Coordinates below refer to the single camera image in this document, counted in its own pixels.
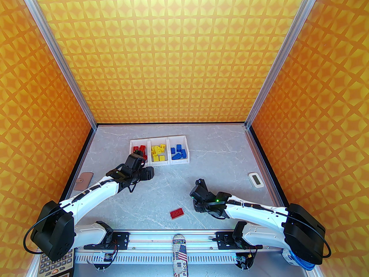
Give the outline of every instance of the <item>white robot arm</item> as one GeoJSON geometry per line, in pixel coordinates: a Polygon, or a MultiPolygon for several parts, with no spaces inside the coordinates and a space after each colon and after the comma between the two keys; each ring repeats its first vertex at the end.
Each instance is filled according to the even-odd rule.
{"type": "Polygon", "coordinates": [[[154,170],[151,166],[143,168],[145,160],[142,152],[130,154],[124,164],[109,171],[99,182],[60,203],[50,201],[44,205],[38,221],[26,233],[33,229],[31,240],[52,261],[64,256],[70,249],[88,244],[112,245],[113,229],[106,223],[97,221],[88,225],[76,225],[90,210],[105,199],[128,188],[132,193],[136,184],[153,178],[154,170]]]}
{"type": "Polygon", "coordinates": [[[214,241],[240,249],[282,248],[305,269],[321,264],[323,258],[330,256],[330,248],[324,239],[325,228],[301,206],[293,203],[288,208],[265,206],[225,192],[214,195],[208,191],[203,179],[198,179],[195,184],[190,193],[195,211],[207,212],[217,219],[245,221],[238,222],[232,238],[214,241]],[[329,250],[326,256],[323,256],[324,244],[329,250]]]}

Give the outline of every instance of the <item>black edge trim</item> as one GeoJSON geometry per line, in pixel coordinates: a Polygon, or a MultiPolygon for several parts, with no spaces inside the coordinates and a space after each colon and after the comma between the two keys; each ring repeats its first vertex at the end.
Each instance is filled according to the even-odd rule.
{"type": "Polygon", "coordinates": [[[81,152],[80,152],[80,153],[79,153],[79,155],[78,155],[78,158],[77,158],[77,161],[76,161],[76,163],[75,163],[75,165],[74,165],[74,167],[73,167],[73,170],[72,170],[72,171],[71,171],[71,173],[70,173],[69,179],[68,179],[68,181],[67,181],[67,183],[66,183],[66,185],[65,185],[65,188],[64,188],[64,190],[63,190],[63,193],[62,193],[62,195],[60,196],[59,202],[61,202],[61,201],[65,200],[65,199],[66,199],[66,196],[68,195],[68,192],[69,192],[70,186],[71,186],[71,184],[72,184],[72,182],[73,182],[74,176],[76,175],[76,172],[77,172],[78,166],[79,166],[79,164],[80,164],[80,163],[81,163],[81,161],[82,161],[82,158],[83,158],[84,152],[85,152],[85,151],[86,151],[86,149],[87,149],[87,146],[88,146],[88,144],[89,144],[89,142],[90,142],[90,139],[91,139],[91,137],[92,137],[92,134],[93,134],[93,129],[91,128],[91,129],[90,129],[89,134],[87,135],[86,141],[85,141],[85,142],[84,142],[84,144],[83,144],[82,150],[81,150],[81,152]]]}
{"type": "Polygon", "coordinates": [[[253,126],[250,126],[250,129],[249,129],[249,130],[250,130],[250,132],[251,132],[251,135],[252,135],[252,136],[253,136],[253,138],[254,138],[254,141],[255,141],[255,143],[256,143],[257,148],[259,149],[259,151],[260,151],[260,153],[261,153],[261,156],[262,156],[262,158],[263,158],[263,160],[264,160],[264,162],[265,162],[266,168],[268,169],[268,171],[269,171],[269,173],[270,173],[270,176],[272,177],[272,180],[273,180],[273,182],[274,182],[274,184],[275,184],[275,186],[276,186],[276,188],[277,188],[278,194],[279,194],[279,196],[280,196],[280,197],[281,197],[281,199],[282,199],[282,203],[283,203],[283,205],[284,205],[285,207],[289,207],[289,206],[290,206],[290,203],[288,202],[287,197],[286,197],[285,193],[283,192],[282,187],[280,186],[280,183],[279,183],[279,181],[278,181],[278,179],[277,179],[277,176],[276,176],[276,174],[274,173],[273,168],[272,168],[272,166],[270,165],[270,162],[269,162],[268,158],[266,157],[266,154],[265,154],[265,152],[264,152],[264,149],[262,148],[262,146],[261,146],[261,144],[260,144],[260,141],[259,141],[259,139],[257,138],[257,135],[256,135],[256,133],[255,133],[255,131],[254,131],[254,129],[253,129],[253,126]]]}
{"type": "Polygon", "coordinates": [[[147,122],[147,123],[98,123],[99,125],[155,125],[155,124],[237,124],[237,123],[244,123],[243,121],[232,121],[232,122],[147,122]]]}

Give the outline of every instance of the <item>yellow star pattern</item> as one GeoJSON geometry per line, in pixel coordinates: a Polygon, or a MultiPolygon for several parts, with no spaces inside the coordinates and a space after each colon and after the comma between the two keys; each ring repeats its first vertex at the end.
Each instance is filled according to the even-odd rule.
{"type": "Polygon", "coordinates": [[[302,0],[38,0],[98,123],[245,121],[302,0]]]}
{"type": "Polygon", "coordinates": [[[23,0],[0,0],[0,26],[0,275],[14,277],[32,259],[23,236],[59,200],[90,125],[23,0]]]}
{"type": "Polygon", "coordinates": [[[327,228],[327,277],[369,276],[369,0],[317,0],[253,127],[327,228]]]}

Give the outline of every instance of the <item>american flag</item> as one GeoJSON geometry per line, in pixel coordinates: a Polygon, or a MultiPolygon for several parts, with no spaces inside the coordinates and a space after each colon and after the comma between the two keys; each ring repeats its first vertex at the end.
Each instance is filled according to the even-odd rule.
{"type": "Polygon", "coordinates": [[[180,245],[179,246],[179,252],[176,252],[175,255],[176,255],[176,260],[187,261],[186,246],[185,245],[180,245]]]}

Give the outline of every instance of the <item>calculator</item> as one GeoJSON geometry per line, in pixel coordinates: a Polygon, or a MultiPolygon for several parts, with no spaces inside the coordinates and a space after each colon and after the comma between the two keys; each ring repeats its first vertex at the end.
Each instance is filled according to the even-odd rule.
{"type": "Polygon", "coordinates": [[[41,255],[37,277],[72,277],[74,272],[74,250],[71,249],[57,261],[51,261],[45,253],[41,255]]]}

